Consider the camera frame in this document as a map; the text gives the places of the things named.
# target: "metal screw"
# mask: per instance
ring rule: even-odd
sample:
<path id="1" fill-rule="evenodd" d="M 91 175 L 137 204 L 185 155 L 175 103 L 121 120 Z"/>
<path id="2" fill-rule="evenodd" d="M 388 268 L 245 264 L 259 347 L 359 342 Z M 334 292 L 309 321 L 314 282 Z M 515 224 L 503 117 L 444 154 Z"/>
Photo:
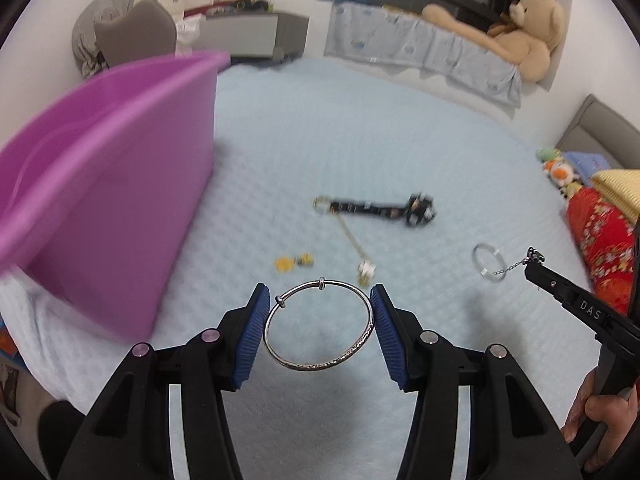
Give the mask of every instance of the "metal screw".
<path id="1" fill-rule="evenodd" d="M 434 331 L 432 330 L 425 330 L 424 332 L 422 332 L 420 334 L 420 339 L 423 343 L 427 343 L 429 345 L 433 345 L 435 343 L 438 342 L 438 339 L 440 339 L 438 337 L 438 334 L 436 334 Z"/>
<path id="2" fill-rule="evenodd" d="M 144 357 L 149 352 L 149 345 L 146 343 L 138 343 L 131 349 L 131 353 L 136 357 Z"/>
<path id="3" fill-rule="evenodd" d="M 497 357 L 498 359 L 507 357 L 508 354 L 507 349 L 502 345 L 491 345 L 489 352 L 491 352 L 492 356 Z"/>
<path id="4" fill-rule="evenodd" d="M 213 343 L 220 339 L 220 332 L 215 328 L 207 328 L 200 337 L 205 343 Z"/>

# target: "gray chair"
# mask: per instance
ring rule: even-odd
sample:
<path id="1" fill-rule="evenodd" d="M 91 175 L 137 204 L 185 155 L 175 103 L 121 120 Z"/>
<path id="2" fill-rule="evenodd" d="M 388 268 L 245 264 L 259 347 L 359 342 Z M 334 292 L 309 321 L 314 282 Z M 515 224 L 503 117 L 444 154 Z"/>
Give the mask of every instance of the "gray chair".
<path id="1" fill-rule="evenodd" d="M 175 53 L 175 22 L 155 0 L 140 0 L 123 16 L 110 22 L 96 22 L 94 31 L 96 43 L 111 68 Z"/>
<path id="2" fill-rule="evenodd" d="M 599 153 L 612 168 L 640 169 L 640 132 L 593 94 L 584 100 L 556 148 Z"/>

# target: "floor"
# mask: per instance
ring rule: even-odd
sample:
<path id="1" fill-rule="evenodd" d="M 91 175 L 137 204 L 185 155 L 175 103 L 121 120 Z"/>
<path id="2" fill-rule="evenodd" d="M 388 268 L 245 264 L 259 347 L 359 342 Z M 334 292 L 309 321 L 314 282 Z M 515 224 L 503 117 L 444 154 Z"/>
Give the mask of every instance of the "floor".
<path id="1" fill-rule="evenodd" d="M 8 362 L 0 356 L 0 368 Z M 42 411 L 53 402 L 53 397 L 27 371 L 20 370 L 16 393 L 16 409 L 20 416 L 18 426 L 8 424 L 16 440 L 31 461 L 48 478 L 38 446 L 38 420 Z"/>

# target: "teddy bear ear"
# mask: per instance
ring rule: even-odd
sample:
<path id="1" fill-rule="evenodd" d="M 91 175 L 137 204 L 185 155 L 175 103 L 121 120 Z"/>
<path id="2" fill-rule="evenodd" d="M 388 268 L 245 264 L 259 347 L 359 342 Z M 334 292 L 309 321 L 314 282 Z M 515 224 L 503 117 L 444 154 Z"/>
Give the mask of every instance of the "teddy bear ear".
<path id="1" fill-rule="evenodd" d="M 558 46 L 558 43 L 560 43 L 560 40 L 562 40 L 562 36 L 564 35 L 564 9 L 560 4 L 554 6 L 553 10 L 551 11 L 551 30 L 551 39 L 546 42 L 549 50 L 555 49 L 555 47 Z"/>

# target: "blue pillow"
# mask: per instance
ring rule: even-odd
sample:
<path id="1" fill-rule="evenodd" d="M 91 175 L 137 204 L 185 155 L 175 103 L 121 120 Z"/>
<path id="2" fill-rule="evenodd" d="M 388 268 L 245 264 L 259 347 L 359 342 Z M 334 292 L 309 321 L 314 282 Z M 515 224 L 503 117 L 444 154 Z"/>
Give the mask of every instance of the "blue pillow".
<path id="1" fill-rule="evenodd" d="M 593 187 L 589 180 L 592 174 L 611 169 L 607 159 L 597 153 L 565 152 L 562 156 L 574 167 L 580 175 L 582 183 L 588 187 Z"/>

